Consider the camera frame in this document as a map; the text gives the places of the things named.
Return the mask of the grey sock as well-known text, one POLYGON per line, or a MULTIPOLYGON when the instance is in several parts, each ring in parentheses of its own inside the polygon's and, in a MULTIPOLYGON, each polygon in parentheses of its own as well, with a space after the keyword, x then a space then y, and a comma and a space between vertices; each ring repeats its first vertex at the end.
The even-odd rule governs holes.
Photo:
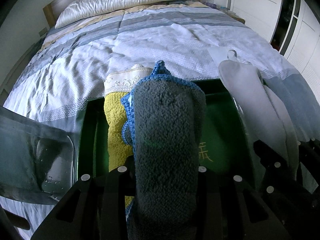
POLYGON ((286 161, 291 177, 297 178, 298 140, 289 113, 280 98, 266 85, 251 64, 222 61, 220 80, 240 105, 252 141, 261 140, 286 161))

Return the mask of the grey blue-trimmed cloth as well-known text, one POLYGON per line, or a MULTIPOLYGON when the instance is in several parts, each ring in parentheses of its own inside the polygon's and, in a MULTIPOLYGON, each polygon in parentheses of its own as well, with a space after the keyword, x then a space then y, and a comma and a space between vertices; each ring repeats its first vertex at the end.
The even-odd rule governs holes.
POLYGON ((121 99, 122 137, 133 150, 136 195, 129 239, 191 239, 195 234, 199 144, 206 97, 195 83, 155 64, 121 99))

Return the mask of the yellow white towel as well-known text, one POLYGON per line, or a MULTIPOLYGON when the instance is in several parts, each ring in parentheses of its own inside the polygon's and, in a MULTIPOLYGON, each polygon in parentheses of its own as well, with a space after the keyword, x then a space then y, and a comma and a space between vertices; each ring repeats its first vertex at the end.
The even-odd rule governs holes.
POLYGON ((125 164, 127 157, 133 155, 132 146, 126 144, 122 138, 122 129, 127 121, 121 98, 128 94, 136 83, 149 76, 152 68, 135 64, 132 68, 114 72, 104 81, 104 113, 108 123, 107 151, 108 170, 112 171, 125 164))

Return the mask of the green tray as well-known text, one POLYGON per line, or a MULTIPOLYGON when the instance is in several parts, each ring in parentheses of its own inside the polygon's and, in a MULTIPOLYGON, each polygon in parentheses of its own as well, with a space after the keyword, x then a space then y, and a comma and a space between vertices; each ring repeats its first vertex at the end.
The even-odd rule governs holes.
MULTIPOLYGON (((210 170, 254 180, 244 128, 231 95, 219 79, 195 81, 206 95, 206 117, 199 145, 200 164, 210 170)), ((78 176, 102 176, 110 163, 104 98, 87 102, 80 137, 78 176)))

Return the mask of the white sliding wardrobe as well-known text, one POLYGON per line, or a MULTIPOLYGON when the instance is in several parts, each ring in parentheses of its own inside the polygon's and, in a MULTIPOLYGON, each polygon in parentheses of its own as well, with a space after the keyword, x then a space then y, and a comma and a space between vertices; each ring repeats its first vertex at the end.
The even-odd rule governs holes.
POLYGON ((305 0, 230 0, 228 6, 319 92, 319 20, 305 0))

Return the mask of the right wooden nightstand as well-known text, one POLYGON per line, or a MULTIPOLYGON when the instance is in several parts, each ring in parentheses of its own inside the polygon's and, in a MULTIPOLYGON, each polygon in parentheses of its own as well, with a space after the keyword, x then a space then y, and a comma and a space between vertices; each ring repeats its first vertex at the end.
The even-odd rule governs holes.
POLYGON ((236 13, 228 10, 228 9, 223 9, 222 10, 226 15, 228 15, 229 17, 233 18, 234 20, 242 23, 242 24, 245 24, 245 20, 243 18, 241 18, 240 16, 238 16, 236 13))

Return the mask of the striped blue bed cover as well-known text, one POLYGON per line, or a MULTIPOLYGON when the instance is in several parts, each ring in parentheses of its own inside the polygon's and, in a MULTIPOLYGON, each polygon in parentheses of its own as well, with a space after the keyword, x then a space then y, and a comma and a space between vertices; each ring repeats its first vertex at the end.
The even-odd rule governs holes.
MULTIPOLYGON (((109 74, 135 64, 153 70, 164 61, 180 79, 220 80, 219 67, 207 50, 211 46, 233 49, 238 62, 258 68, 263 84, 284 103, 298 145, 315 142, 315 193, 277 182, 266 173, 254 152, 256 141, 249 136, 242 109, 231 96, 247 138, 254 180, 214 172, 200 164, 199 154, 196 227, 191 239, 319 239, 319 103, 285 57, 223 12, 200 3, 147 5, 53 31, 2 107, 66 131, 79 154, 87 102, 104 98, 109 74)), ((7 230, 1 237, 129 239, 127 218, 135 195, 131 155, 123 166, 105 175, 78 176, 53 205, 1 196, 1 225, 7 230)))

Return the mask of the dark glass jar wooden lid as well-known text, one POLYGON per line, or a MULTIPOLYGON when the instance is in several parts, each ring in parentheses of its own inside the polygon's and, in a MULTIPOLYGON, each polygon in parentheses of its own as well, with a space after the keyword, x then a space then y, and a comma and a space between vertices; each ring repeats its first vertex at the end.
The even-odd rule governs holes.
POLYGON ((1 196, 56 204, 77 181, 78 153, 66 131, 1 107, 1 196))

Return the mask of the left wall socket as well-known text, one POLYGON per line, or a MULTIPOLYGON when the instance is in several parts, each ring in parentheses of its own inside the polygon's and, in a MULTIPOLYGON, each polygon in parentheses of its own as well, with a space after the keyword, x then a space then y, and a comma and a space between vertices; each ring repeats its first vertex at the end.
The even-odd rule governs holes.
POLYGON ((43 36, 43 35, 45 35, 47 32, 48 32, 48 29, 45 27, 45 28, 43 28, 41 31, 39 31, 39 35, 40 35, 40 36, 43 36))

